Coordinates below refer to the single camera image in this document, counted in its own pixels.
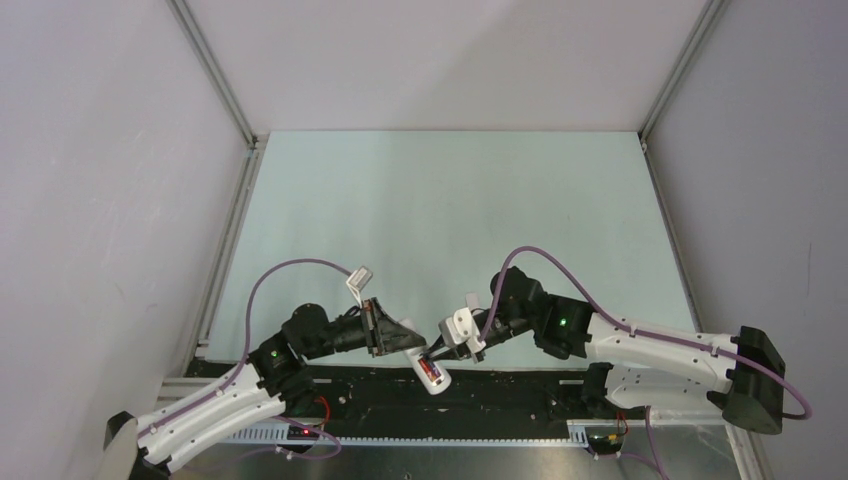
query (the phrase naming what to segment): gray wall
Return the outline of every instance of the gray wall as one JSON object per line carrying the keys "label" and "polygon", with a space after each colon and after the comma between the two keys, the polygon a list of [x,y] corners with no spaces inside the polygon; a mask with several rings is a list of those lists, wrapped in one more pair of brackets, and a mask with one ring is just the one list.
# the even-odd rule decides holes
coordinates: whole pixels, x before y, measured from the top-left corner
{"label": "gray wall", "polygon": [[649,139],[705,328],[765,329],[813,403],[765,438],[778,478],[844,476],[846,25],[843,0],[733,2]]}
{"label": "gray wall", "polygon": [[705,2],[191,4],[260,131],[633,131]]}
{"label": "gray wall", "polygon": [[0,478],[90,478],[173,367],[246,149],[165,2],[2,10]]}

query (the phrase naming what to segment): metal frame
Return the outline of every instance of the metal frame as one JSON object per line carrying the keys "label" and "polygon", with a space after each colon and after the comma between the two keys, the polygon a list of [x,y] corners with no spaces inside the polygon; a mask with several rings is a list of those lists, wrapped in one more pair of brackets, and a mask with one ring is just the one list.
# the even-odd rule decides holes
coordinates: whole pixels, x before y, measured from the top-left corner
{"label": "metal frame", "polygon": [[731,425],[727,425],[726,429],[742,480],[774,480],[760,436]]}
{"label": "metal frame", "polygon": [[250,123],[248,123],[247,117],[245,117],[238,100],[236,100],[235,93],[232,87],[230,87],[229,82],[227,82],[224,72],[221,71],[221,66],[215,59],[215,55],[212,54],[212,49],[209,48],[206,37],[203,36],[203,32],[200,30],[200,26],[197,24],[191,8],[189,8],[186,0],[167,1],[168,6],[171,7],[171,11],[174,13],[174,17],[177,19],[177,23],[182,27],[183,33],[185,33],[186,39],[191,45],[191,49],[194,50],[197,60],[200,61],[200,65],[206,71],[206,74],[209,75],[209,81],[221,98],[224,108],[227,109],[227,113],[233,119],[233,123],[236,124],[248,148],[253,148],[256,143],[256,136],[253,133],[253,129],[250,127]]}
{"label": "metal frame", "polygon": [[683,49],[674,62],[674,68],[672,68],[671,73],[660,89],[659,95],[657,95],[653,105],[651,105],[651,109],[648,111],[648,116],[645,117],[642,128],[639,129],[639,138],[643,142],[643,145],[650,138],[654,127],[659,122],[660,117],[662,117],[666,107],[674,97],[677,88],[680,86],[681,80],[683,80],[683,77],[692,68],[698,53],[701,51],[701,47],[715,29],[719,18],[721,18],[721,14],[724,13],[724,9],[727,8],[729,3],[729,0],[708,0],[706,5],[704,5],[701,14],[698,16],[698,20],[695,22],[695,26],[689,33],[686,43],[683,45]]}
{"label": "metal frame", "polygon": [[193,324],[192,336],[189,339],[190,344],[186,350],[186,355],[182,359],[181,373],[186,371],[193,358],[203,358],[205,356],[209,343],[209,332],[212,329],[212,320],[218,311],[224,283],[230,272],[238,238],[241,235],[241,229],[244,225],[247,205],[250,203],[253,186],[259,175],[259,167],[262,165],[262,158],[265,155],[265,147],[267,145],[268,135],[262,135],[257,138],[254,147],[248,151],[244,168],[239,177],[238,187],[235,195],[233,195],[233,201],[227,215],[224,232],[218,242],[215,264],[207,280],[203,300],[201,301]]}
{"label": "metal frame", "polygon": [[646,148],[645,143],[642,144],[642,150],[645,153],[645,163],[648,165],[648,176],[651,177],[651,184],[654,186],[654,194],[657,196],[657,204],[660,207],[665,231],[668,234],[668,241],[671,244],[671,252],[674,255],[674,263],[677,265],[677,273],[680,275],[680,283],[683,285],[683,293],[686,295],[686,303],[689,305],[689,313],[692,315],[692,321],[695,324],[695,330],[704,331],[701,324],[701,317],[698,314],[698,307],[695,302],[695,296],[692,294],[692,282],[690,280],[687,269],[683,265],[683,257],[680,252],[680,242],[678,241],[677,232],[674,224],[671,221],[671,215],[668,211],[668,203],[665,201],[662,187],[657,181],[657,172],[654,168],[654,162],[651,157],[651,152]]}

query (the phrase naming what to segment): purple cable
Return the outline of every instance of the purple cable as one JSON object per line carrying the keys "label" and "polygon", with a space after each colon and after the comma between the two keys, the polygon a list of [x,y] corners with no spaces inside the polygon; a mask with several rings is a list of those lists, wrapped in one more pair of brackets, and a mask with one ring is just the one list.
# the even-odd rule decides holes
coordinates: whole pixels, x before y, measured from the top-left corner
{"label": "purple cable", "polygon": [[[586,447],[586,451],[589,452],[592,456],[598,455],[597,453],[595,453],[595,450],[592,449],[591,445]],[[657,473],[660,473],[659,469],[657,468],[657,465],[654,462],[650,461],[649,459],[647,459],[647,458],[645,458],[642,455],[639,455],[637,453],[622,453],[620,455],[616,455],[614,453],[611,453],[611,454],[608,454],[608,455],[598,455],[598,458],[609,458],[609,459],[629,458],[629,459],[632,459],[632,460],[636,460],[637,462],[643,463],[643,464],[647,465],[648,467],[650,467],[651,469],[653,469],[654,471],[656,471]]]}
{"label": "purple cable", "polygon": [[299,428],[302,428],[304,430],[311,430],[311,431],[317,433],[319,436],[322,436],[322,437],[330,440],[331,442],[333,442],[333,445],[336,446],[336,449],[333,450],[330,453],[324,453],[324,454],[321,454],[321,455],[306,455],[306,454],[303,454],[303,453],[292,452],[292,451],[286,450],[285,448],[282,448],[282,447],[276,447],[276,446],[274,446],[274,447],[261,447],[261,448],[256,448],[256,449],[253,449],[253,450],[248,450],[247,452],[244,452],[237,457],[231,458],[231,459],[229,459],[225,462],[221,462],[221,463],[219,463],[217,465],[213,465],[211,467],[201,467],[201,468],[183,467],[183,468],[185,468],[186,470],[189,470],[191,472],[211,473],[211,472],[216,472],[218,470],[222,470],[224,468],[227,468],[227,467],[234,465],[234,464],[236,464],[236,463],[238,463],[238,462],[240,462],[240,461],[242,461],[246,458],[250,458],[250,457],[253,457],[255,455],[260,455],[260,454],[263,454],[263,453],[285,453],[286,455],[291,455],[292,457],[295,457],[295,458],[302,458],[304,460],[325,460],[327,458],[334,457],[334,456],[338,455],[339,452],[342,451],[342,444],[341,444],[341,442],[339,442],[339,439],[330,435],[329,433],[325,432],[324,430],[321,430],[320,428],[310,427],[308,425],[303,425],[302,423],[296,422],[296,421],[294,421],[290,418],[286,418],[286,417],[279,417],[278,416],[278,417],[274,417],[274,418],[276,418],[277,420],[282,420],[282,421],[284,421],[284,422],[286,422],[290,425],[294,425],[295,427],[299,427]]}
{"label": "purple cable", "polygon": [[[503,288],[503,281],[504,281],[504,277],[506,276],[506,271],[509,268],[509,264],[512,262],[512,259],[515,258],[515,256],[518,255],[521,252],[537,253],[537,254],[545,257],[546,259],[548,259],[549,262],[553,263],[559,269],[559,271],[561,271],[566,277],[568,277],[568,280],[570,280],[571,283],[574,285],[574,287],[577,288],[577,290],[580,292],[580,294],[583,295],[584,298],[586,298],[586,301],[589,302],[589,305],[591,305],[592,308],[594,308],[596,312],[598,312],[598,314],[601,316],[601,318],[606,320],[611,325],[618,327],[619,329],[621,329],[621,330],[623,330],[627,333],[631,333],[630,325],[627,325],[624,322],[616,320],[615,318],[613,318],[612,315],[610,315],[606,310],[604,310],[598,304],[598,302],[595,301],[595,299],[592,297],[592,295],[590,295],[589,292],[583,287],[583,285],[580,284],[580,282],[577,281],[577,278],[574,275],[572,275],[571,272],[569,272],[568,269],[565,268],[565,266],[562,263],[559,262],[559,260],[554,258],[550,253],[542,250],[541,248],[524,246],[524,247],[518,247],[515,250],[513,250],[512,252],[510,252],[510,254],[506,257],[506,260],[504,260],[503,266],[501,267],[501,272],[500,272],[500,274],[498,274],[498,280],[495,283],[494,298],[492,298],[492,306],[489,309],[489,316],[486,318],[486,324],[483,326],[483,330],[480,332],[480,337],[479,337],[480,340],[484,340],[486,338],[486,336],[489,334],[489,330],[492,329],[492,323],[495,320],[495,310],[496,310],[496,307],[498,305],[498,300],[500,300],[501,289]],[[701,350],[701,351],[704,351],[704,352],[712,352],[712,350],[713,350],[710,345],[707,345],[705,343],[694,342],[692,340],[686,340],[686,339],[683,339],[683,338],[672,337],[670,335],[646,331],[646,330],[642,330],[642,329],[637,330],[636,335],[648,337],[648,338],[653,338],[654,340],[660,340],[662,342],[673,343],[673,344],[676,344],[676,345],[682,345],[684,347],[694,348],[696,350]],[[727,350],[723,350],[721,348],[716,349],[716,354],[721,355],[721,356],[726,357],[726,358],[729,358],[731,360],[735,360],[738,363],[742,363],[744,365],[747,365],[747,366],[753,368],[754,370],[757,370],[758,372],[768,376],[769,378],[771,378],[772,380],[777,382],[778,385],[780,385],[781,387],[786,389],[786,391],[789,392],[790,395],[795,397],[795,400],[797,400],[798,403],[801,404],[801,408],[804,409],[804,412],[803,413],[783,413],[783,418],[788,418],[788,419],[791,419],[791,420],[806,420],[806,419],[813,416],[813,408],[810,405],[810,402],[808,402],[807,399],[804,398],[804,395],[802,395],[801,392],[798,389],[796,389],[794,386],[792,386],[785,379],[781,378],[780,375],[772,372],[768,368],[760,365],[759,363],[757,363],[753,360],[747,359],[747,358],[742,357],[740,355],[737,355],[736,353],[733,353],[733,352],[728,352]]]}
{"label": "purple cable", "polygon": [[648,434],[648,445],[651,446],[651,455],[654,456],[654,462],[656,463],[657,471],[660,473],[660,477],[663,480],[668,480],[668,473],[665,471],[665,466],[663,466],[660,461],[660,456],[657,453],[657,445],[654,441],[654,427],[651,426],[651,407],[645,407],[645,432]]}
{"label": "purple cable", "polygon": [[262,282],[264,282],[266,278],[268,278],[272,273],[276,272],[277,270],[283,267],[288,267],[289,265],[296,265],[299,263],[317,263],[320,265],[326,265],[328,267],[335,268],[336,270],[340,271],[341,273],[344,273],[348,277],[351,275],[351,272],[345,269],[344,267],[336,265],[333,262],[328,262],[327,260],[321,260],[320,258],[298,258],[295,260],[288,260],[283,263],[278,263],[277,265],[274,265],[273,267],[269,268],[267,272],[265,272],[264,274],[262,274],[261,277],[259,277],[259,280],[257,280],[256,284],[253,285],[253,290],[250,291],[250,298],[247,300],[247,313],[244,316],[244,351],[242,352],[241,360],[239,360],[239,362],[236,364],[236,368],[233,374],[229,378],[227,378],[227,380],[218,389],[213,390],[207,393],[206,395],[198,398],[197,400],[189,403],[188,405],[166,415],[161,420],[157,420],[151,423],[150,426],[139,432],[138,438],[149,434],[152,428],[159,428],[162,425],[165,425],[166,423],[170,422],[171,420],[179,417],[180,415],[191,411],[200,405],[203,405],[212,398],[215,398],[217,396],[217,390],[223,391],[235,381],[236,377],[238,377],[239,373],[241,373],[242,368],[244,368],[245,363],[247,363],[247,354],[250,353],[250,311],[253,309],[253,300],[256,297],[256,292],[259,290],[259,286],[262,285]]}

